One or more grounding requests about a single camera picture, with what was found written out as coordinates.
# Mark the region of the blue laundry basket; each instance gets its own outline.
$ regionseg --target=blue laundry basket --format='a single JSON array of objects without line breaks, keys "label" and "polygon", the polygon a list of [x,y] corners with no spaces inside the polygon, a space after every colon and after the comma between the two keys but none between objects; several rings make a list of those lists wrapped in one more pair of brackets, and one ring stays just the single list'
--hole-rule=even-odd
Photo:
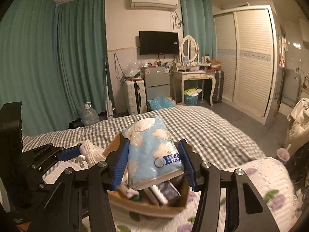
[{"label": "blue laundry basket", "polygon": [[198,95],[192,97],[189,95],[184,95],[184,103],[186,105],[197,105]]}]

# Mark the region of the wardrobe door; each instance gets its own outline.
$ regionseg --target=wardrobe door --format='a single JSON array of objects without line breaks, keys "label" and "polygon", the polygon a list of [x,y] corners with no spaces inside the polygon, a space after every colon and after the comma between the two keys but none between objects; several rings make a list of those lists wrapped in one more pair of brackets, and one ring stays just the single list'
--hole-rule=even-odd
[{"label": "wardrobe door", "polygon": [[233,13],[214,17],[217,38],[217,60],[224,72],[222,97],[232,101],[236,76],[236,31]]},{"label": "wardrobe door", "polygon": [[267,108],[273,76],[272,27],[267,9],[234,12],[238,63],[234,102],[258,117]]}]

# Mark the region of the air conditioner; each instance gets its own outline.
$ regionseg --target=air conditioner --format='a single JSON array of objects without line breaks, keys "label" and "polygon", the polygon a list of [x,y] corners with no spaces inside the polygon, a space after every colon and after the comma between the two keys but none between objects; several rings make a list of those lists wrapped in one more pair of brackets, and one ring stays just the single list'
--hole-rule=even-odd
[{"label": "air conditioner", "polygon": [[130,0],[131,9],[166,9],[176,10],[178,0]]}]

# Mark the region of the cardboard box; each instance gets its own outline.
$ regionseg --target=cardboard box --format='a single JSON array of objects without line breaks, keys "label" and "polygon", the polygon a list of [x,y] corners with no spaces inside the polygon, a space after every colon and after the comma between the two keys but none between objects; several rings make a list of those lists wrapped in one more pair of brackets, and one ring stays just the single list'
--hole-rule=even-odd
[{"label": "cardboard box", "polygon": [[[105,157],[107,157],[110,152],[118,149],[121,138],[123,138],[122,134],[117,134],[117,136],[112,140],[112,142],[104,150],[103,155]],[[189,186],[184,177],[181,183],[181,186],[179,188],[181,197],[178,199],[178,201],[173,206],[158,206],[158,205],[152,205],[148,203],[140,203],[140,202],[131,201],[131,200],[128,200],[118,190],[108,191],[108,195],[109,195],[109,202],[111,204],[114,204],[128,211],[147,215],[147,216],[152,216],[152,217],[173,218],[186,207],[188,191],[189,191]]]},{"label": "cardboard box", "polygon": [[211,60],[211,65],[219,65],[221,64],[217,59],[212,59]]}]

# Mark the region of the mop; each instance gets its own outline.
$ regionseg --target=mop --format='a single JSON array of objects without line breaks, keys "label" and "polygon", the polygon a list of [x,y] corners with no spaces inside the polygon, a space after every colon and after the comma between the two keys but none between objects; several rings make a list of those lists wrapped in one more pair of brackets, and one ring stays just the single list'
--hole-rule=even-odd
[{"label": "mop", "polygon": [[105,77],[106,77],[106,101],[105,101],[106,115],[107,115],[107,119],[113,119],[114,118],[113,106],[112,106],[112,101],[109,100],[109,87],[107,85],[107,66],[106,66],[106,61],[105,61]]}]

